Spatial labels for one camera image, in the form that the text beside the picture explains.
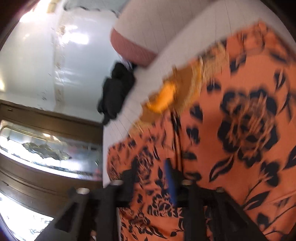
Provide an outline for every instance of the orange floral fabric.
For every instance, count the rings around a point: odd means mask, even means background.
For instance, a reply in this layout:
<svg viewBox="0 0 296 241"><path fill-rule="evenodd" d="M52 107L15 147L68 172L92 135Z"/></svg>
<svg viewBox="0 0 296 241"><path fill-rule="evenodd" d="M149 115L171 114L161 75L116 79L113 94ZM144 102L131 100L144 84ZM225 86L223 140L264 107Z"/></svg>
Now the orange floral fabric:
<svg viewBox="0 0 296 241"><path fill-rule="evenodd" d="M165 112L109 149L112 180L139 163L133 201L120 209L123 241L183 240L184 214L170 198L167 158L199 186L224 187L269 240L285 240L294 226L295 55L262 22L223 44L229 65L204 84L191 107Z"/></svg>

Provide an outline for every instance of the black metal bracket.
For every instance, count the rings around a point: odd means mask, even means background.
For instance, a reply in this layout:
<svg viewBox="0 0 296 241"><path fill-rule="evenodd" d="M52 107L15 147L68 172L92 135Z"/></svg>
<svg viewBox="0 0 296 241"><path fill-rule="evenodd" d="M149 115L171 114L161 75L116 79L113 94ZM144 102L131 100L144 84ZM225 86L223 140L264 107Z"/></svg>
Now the black metal bracket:
<svg viewBox="0 0 296 241"><path fill-rule="evenodd" d="M184 241L207 241L204 207L209 208L215 241L268 241L243 209L220 187L201 188L166 161L168 179L175 188L175 204L185 209Z"/></svg>
<svg viewBox="0 0 296 241"><path fill-rule="evenodd" d="M133 162L120 180L103 189L70 190L70 201L35 240L89 241L91 231L96 230L97 240L118 241L116 208L131 202L137 169L138 163Z"/></svg>
<svg viewBox="0 0 296 241"><path fill-rule="evenodd" d="M104 189L70 191L71 200L36 241L89 241L92 230L96 230L97 240L118 241L116 208L129 207L137 169L138 162L134 161L120 180ZM182 172L173 169L170 161L166 162L166 176L173 187L174 204L184 209L184 241L208 241L205 207L209 209L215 241L268 241L223 188L199 187L196 181L185 179Z"/></svg>

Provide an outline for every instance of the gold trim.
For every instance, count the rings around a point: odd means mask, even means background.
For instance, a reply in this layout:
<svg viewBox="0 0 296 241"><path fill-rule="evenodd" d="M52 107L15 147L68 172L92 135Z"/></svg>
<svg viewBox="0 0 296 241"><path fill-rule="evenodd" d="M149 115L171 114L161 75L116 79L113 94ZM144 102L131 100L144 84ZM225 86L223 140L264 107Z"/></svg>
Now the gold trim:
<svg viewBox="0 0 296 241"><path fill-rule="evenodd" d="M210 48L204 56L199 56L193 60L191 62L192 78L188 97L183 101L181 107L179 107L176 112L181 114L186 108L188 108L195 98L200 96L203 85L207 84L216 73L221 72L227 64L229 64L229 55L220 42ZM173 67L172 76L166 78L164 82L171 81L174 77L178 77L176 67ZM143 133L145 128L151 126L151 123L137 120L130 128L129 135L132 136L134 134Z"/></svg>

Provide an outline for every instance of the white wall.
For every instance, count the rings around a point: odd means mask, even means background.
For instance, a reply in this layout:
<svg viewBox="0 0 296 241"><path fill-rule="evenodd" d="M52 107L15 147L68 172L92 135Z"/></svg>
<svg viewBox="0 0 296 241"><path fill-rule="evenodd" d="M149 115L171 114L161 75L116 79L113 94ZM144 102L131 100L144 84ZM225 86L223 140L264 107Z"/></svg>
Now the white wall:
<svg viewBox="0 0 296 241"><path fill-rule="evenodd" d="M0 51L0 99L100 122L102 84L119 58L109 41L116 20L60 3L19 22Z"/></svg>

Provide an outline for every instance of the metal screw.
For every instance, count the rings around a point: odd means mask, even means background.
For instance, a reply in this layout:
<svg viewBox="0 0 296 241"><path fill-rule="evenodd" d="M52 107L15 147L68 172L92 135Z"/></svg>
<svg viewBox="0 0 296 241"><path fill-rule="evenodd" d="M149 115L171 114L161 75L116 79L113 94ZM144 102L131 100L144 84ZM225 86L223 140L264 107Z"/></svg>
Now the metal screw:
<svg viewBox="0 0 296 241"><path fill-rule="evenodd" d="M76 192L77 192L78 194L86 195L86 194L89 193L89 189L88 189L88 188L78 188L78 189L76 190Z"/></svg>
<svg viewBox="0 0 296 241"><path fill-rule="evenodd" d="M113 186L121 186L123 184L123 181L122 180L114 180L114 181L111 181L110 184Z"/></svg>
<svg viewBox="0 0 296 241"><path fill-rule="evenodd" d="M223 193L223 192L225 192L225 190L224 190L223 187L217 187L217 188L216 188L216 192L217 192L217 193Z"/></svg>
<svg viewBox="0 0 296 241"><path fill-rule="evenodd" d="M192 180L185 179L182 181L182 185L184 185L184 186L190 186L192 184L193 184Z"/></svg>

